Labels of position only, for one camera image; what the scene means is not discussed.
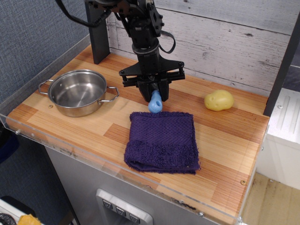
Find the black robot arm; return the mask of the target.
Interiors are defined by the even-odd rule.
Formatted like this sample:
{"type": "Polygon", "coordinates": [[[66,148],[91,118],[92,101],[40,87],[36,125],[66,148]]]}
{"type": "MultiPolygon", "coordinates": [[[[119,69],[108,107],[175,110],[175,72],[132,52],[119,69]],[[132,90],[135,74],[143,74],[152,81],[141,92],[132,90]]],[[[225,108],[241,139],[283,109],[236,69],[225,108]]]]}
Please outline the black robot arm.
{"type": "Polygon", "coordinates": [[[146,102],[151,100],[155,90],[166,101],[169,98],[169,84],[185,78],[184,62],[167,60],[160,55],[163,48],[158,38],[161,35],[172,37],[172,34],[162,30],[163,17],[154,1],[89,0],[87,3],[95,9],[96,18],[106,19],[114,13],[132,40],[138,62],[119,72],[123,85],[138,87],[146,102]]]}

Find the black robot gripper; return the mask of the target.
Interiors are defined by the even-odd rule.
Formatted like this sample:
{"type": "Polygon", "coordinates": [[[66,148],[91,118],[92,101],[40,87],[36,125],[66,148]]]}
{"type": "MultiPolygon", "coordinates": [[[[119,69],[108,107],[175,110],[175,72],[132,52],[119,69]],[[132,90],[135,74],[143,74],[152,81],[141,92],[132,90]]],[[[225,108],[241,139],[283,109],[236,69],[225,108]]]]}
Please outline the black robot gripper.
{"type": "Polygon", "coordinates": [[[182,61],[167,60],[158,50],[134,50],[138,62],[120,70],[125,87],[136,86],[146,102],[150,102],[156,85],[163,102],[169,98],[169,84],[185,79],[182,61]]]}

